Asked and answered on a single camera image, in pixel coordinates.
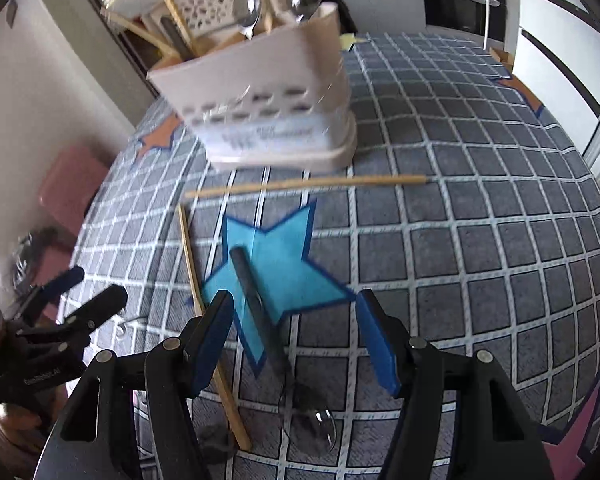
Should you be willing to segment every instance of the blue star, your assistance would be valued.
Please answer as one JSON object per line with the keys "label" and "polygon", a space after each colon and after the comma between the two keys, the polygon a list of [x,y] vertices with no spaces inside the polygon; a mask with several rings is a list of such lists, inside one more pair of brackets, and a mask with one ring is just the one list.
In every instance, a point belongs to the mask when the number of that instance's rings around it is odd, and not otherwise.
{"label": "blue star", "polygon": [[232,247],[242,246],[250,256],[258,291],[275,325],[286,314],[355,300],[347,287],[309,260],[314,213],[311,202],[268,230],[227,216],[222,221],[222,266],[206,280],[202,296],[208,303],[221,289],[233,295],[235,323],[256,376],[264,364],[264,346],[228,257]]}

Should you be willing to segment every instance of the basket base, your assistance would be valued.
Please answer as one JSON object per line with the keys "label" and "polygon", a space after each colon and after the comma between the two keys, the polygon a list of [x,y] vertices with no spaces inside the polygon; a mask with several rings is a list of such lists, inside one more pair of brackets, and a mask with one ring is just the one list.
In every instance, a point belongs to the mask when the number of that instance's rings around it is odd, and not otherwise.
{"label": "basket base", "polygon": [[254,166],[274,166],[276,168],[299,168],[300,170],[327,173],[346,168],[353,160],[358,145],[356,118],[349,111],[347,115],[347,136],[344,143],[334,150],[305,153],[254,152],[241,155],[222,155],[206,152],[206,160],[218,171],[252,168]]}

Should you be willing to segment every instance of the grey tablecloth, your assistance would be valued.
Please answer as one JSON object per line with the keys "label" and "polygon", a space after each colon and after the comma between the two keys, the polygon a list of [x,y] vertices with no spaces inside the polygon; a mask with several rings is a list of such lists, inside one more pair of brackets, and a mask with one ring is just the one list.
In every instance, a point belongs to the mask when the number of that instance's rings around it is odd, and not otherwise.
{"label": "grey tablecloth", "polygon": [[[433,182],[201,200],[189,206],[199,275],[221,263],[224,215],[266,227],[317,200],[310,258],[353,291],[375,290],[412,334],[467,354],[489,349],[532,417],[564,428],[600,366],[600,193],[581,156],[547,110],[538,120],[516,91],[494,81],[506,70],[471,42],[381,36],[356,46],[345,62],[358,120],[358,151],[346,173],[425,173]],[[86,279],[65,311],[119,283],[129,293],[125,317],[148,315],[147,326],[133,323],[121,340],[108,322],[88,357],[102,348],[150,349],[191,316],[174,216],[183,192],[302,175],[216,173],[182,127],[170,149],[135,162],[139,139],[169,113],[161,100],[147,112],[80,233],[74,263]],[[315,381],[334,410],[337,446],[318,459],[289,446],[274,413],[277,392],[267,387],[270,370],[255,381],[232,331],[226,369],[254,447],[215,466],[214,478],[374,478],[400,403],[376,382],[352,306],[287,323],[298,374]],[[449,401],[435,476],[448,463]],[[192,410],[196,427],[223,418],[212,389]],[[138,425],[141,447],[151,452],[142,404]],[[590,446],[599,433],[600,406]]]}

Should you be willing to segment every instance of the oven door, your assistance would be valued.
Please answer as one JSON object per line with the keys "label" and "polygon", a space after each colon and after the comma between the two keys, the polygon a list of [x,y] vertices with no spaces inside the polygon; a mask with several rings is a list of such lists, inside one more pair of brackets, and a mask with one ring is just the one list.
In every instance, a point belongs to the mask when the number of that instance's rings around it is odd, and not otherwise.
{"label": "oven door", "polygon": [[[484,36],[487,0],[424,0],[427,25]],[[506,0],[489,0],[489,37],[504,42]]]}

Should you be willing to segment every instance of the pink stool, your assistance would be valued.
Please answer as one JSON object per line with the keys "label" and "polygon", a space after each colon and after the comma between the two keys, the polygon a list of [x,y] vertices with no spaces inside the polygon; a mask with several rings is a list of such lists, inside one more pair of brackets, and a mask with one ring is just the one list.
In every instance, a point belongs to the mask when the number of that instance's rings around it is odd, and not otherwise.
{"label": "pink stool", "polygon": [[77,236],[87,208],[108,171],[85,146],[76,144],[62,150],[40,187],[40,205]]}
{"label": "pink stool", "polygon": [[[34,285],[45,285],[50,282],[58,274],[65,272],[69,268],[71,261],[71,248],[65,247],[62,244],[54,243],[45,249],[45,253],[40,260],[40,267],[33,279]],[[56,322],[58,317],[58,306],[53,303],[47,303],[42,311],[42,316]]]}

